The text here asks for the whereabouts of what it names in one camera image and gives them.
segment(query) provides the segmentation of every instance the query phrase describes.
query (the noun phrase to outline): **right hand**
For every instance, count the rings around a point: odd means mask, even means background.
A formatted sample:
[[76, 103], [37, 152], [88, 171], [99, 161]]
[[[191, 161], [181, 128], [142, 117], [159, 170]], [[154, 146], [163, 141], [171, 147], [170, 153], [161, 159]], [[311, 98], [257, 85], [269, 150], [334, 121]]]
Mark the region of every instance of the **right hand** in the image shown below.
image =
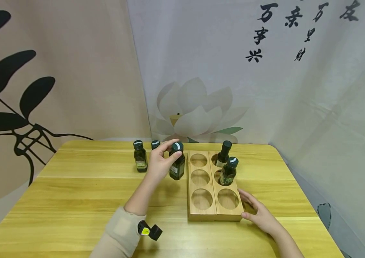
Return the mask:
[[145, 178], [148, 180], [159, 183], [169, 173], [171, 165], [182, 155], [181, 151], [175, 152], [171, 157], [164, 158], [164, 152], [169, 152], [174, 142], [179, 139], [172, 139], [163, 142], [155, 150], [151, 151], [149, 158], [148, 171]]
[[262, 231], [270, 234], [271, 236], [285, 230], [267, 207], [259, 202], [253, 195], [241, 189], [238, 189], [238, 192], [240, 193], [241, 200], [250, 204], [257, 211], [256, 215], [243, 212], [241, 214], [243, 218], [255, 223], [255, 225], [257, 225]]

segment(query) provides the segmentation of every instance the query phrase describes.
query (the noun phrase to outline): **curtain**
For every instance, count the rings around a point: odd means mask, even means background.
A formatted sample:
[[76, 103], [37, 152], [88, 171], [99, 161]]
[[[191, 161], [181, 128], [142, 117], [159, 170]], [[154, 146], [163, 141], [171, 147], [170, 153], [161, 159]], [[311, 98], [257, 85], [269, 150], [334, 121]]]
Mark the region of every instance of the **curtain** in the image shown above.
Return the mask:
[[0, 221], [73, 139], [150, 138], [125, 0], [0, 0]]
[[153, 139], [272, 144], [365, 257], [365, 0], [128, 0]]

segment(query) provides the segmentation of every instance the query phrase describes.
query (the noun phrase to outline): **bottle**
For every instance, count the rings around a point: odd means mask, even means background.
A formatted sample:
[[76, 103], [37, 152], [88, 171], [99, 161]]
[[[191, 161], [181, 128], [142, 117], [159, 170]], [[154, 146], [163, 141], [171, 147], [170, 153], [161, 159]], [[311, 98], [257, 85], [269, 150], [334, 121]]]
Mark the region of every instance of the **bottle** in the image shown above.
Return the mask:
[[136, 170], [138, 172], [146, 172], [148, 167], [147, 152], [144, 149], [144, 144], [140, 140], [134, 142], [134, 159]]
[[[173, 155], [177, 151], [183, 152], [182, 142], [174, 142], [172, 144], [169, 156]], [[183, 176], [184, 166], [185, 166], [185, 156], [182, 153], [181, 157], [179, 157], [169, 168], [169, 176], [174, 180], [180, 180]]]
[[218, 180], [218, 183], [220, 185], [230, 185], [234, 181], [234, 177], [237, 174], [237, 165], [238, 165], [238, 159], [236, 157], [230, 157], [228, 159], [228, 163], [226, 163], [225, 166], [223, 166], [222, 171], [220, 173], [220, 179]]
[[231, 150], [233, 144], [230, 141], [224, 141], [222, 143], [222, 149], [217, 155], [216, 166], [222, 168], [228, 162], [228, 153]]
[[161, 143], [159, 141], [152, 141], [151, 142], [151, 149], [155, 150]]

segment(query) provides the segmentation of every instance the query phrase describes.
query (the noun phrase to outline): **wooden tray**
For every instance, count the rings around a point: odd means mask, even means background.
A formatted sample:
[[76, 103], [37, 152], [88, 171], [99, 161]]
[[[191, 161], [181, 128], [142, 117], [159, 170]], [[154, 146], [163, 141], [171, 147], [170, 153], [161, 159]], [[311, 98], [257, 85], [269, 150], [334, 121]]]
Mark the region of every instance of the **wooden tray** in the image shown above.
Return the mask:
[[221, 168], [213, 163], [218, 152], [188, 151], [188, 220], [240, 221], [244, 212], [237, 183], [218, 183]]

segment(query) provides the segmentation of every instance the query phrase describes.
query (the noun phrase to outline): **chinese character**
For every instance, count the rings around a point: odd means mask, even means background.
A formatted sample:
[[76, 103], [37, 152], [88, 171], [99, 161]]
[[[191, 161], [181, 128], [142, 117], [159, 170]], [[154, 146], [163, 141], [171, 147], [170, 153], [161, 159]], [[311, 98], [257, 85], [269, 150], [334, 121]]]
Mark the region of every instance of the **chinese character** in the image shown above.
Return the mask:
[[316, 20], [315, 22], [317, 22], [318, 19], [320, 19], [320, 17], [323, 15], [323, 8], [326, 6], [328, 6], [328, 2], [318, 6], [318, 9], [320, 11], [318, 11], [316, 18], [314, 18], [313, 21]]
[[298, 52], [297, 57], [296, 57], [296, 59], [294, 59], [294, 61], [298, 59], [298, 61], [300, 62], [300, 60], [303, 57], [305, 52], [306, 52], [306, 48], [304, 48], [304, 50], [300, 49], [300, 51]]
[[291, 15], [290, 16], [286, 16], [286, 19], [288, 19], [288, 22], [285, 23], [285, 26], [288, 25], [289, 28], [291, 28], [291, 26], [293, 26], [293, 24], [296, 25], [296, 27], [298, 26], [298, 22], [296, 22], [297, 17], [302, 17], [303, 15], [300, 14], [300, 8], [298, 6], [296, 6], [296, 8], [291, 11]]
[[313, 28], [312, 30], [309, 30], [309, 32], [307, 32], [307, 39], [304, 40], [304, 42], [310, 41], [310, 36], [313, 35], [313, 33], [316, 31], [316, 28]]
[[277, 3], [272, 3], [272, 4], [268, 4], [268, 5], [260, 5], [261, 9], [265, 10], [265, 12], [261, 15], [261, 18], [259, 18], [258, 20], [262, 20], [262, 22], [267, 22], [271, 16], [273, 16], [273, 12], [270, 11], [270, 9], [272, 7], [278, 7]]
[[353, 16], [354, 12], [356, 10], [354, 10], [354, 8], [356, 8], [357, 6], [359, 6], [360, 3], [357, 2], [357, 0], [354, 0], [353, 3], [350, 5], [350, 6], [346, 6], [346, 11], [345, 13], [343, 13], [341, 16], [340, 16], [340, 19], [343, 18], [343, 19], [349, 19], [349, 21], [358, 21], [359, 19], [357, 19], [356, 16]]
[[268, 32], [268, 30], [264, 29], [264, 27], [262, 27], [261, 30], [254, 30], [254, 32], [257, 32], [257, 36], [254, 37], [255, 44], [259, 44], [261, 40], [263, 40], [265, 38], [265, 33]]
[[251, 60], [254, 57], [255, 61], [258, 63], [258, 58], [257, 57], [262, 58], [262, 55], [260, 55], [260, 53], [261, 53], [261, 49], [258, 49], [258, 51], [254, 51], [254, 52], [250, 51], [250, 56], [245, 57], [245, 58], [248, 58], [248, 62], [251, 62]]

